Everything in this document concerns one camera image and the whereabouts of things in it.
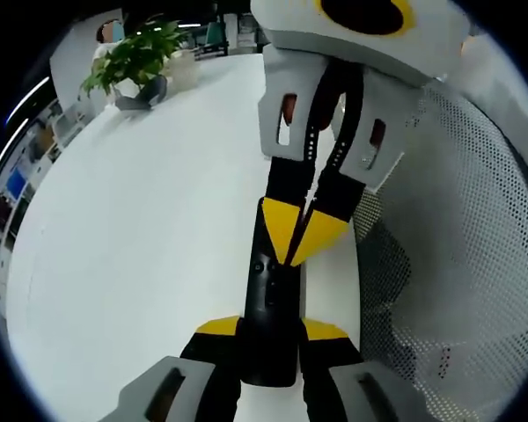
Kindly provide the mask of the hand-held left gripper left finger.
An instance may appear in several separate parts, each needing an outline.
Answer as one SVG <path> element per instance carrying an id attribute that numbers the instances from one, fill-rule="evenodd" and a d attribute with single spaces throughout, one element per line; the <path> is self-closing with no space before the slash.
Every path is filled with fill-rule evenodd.
<path id="1" fill-rule="evenodd" d="M 128 383 L 104 421 L 232 421 L 240 396 L 239 316 L 199 326 L 180 356 Z"/>

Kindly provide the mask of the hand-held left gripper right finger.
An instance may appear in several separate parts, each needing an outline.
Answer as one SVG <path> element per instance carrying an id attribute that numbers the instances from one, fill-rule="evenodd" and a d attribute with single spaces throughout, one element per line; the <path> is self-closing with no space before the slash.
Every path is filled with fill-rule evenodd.
<path id="1" fill-rule="evenodd" d="M 421 392 L 385 365 L 363 360 L 334 324 L 302 320 L 300 367 L 310 421 L 432 419 Z"/>

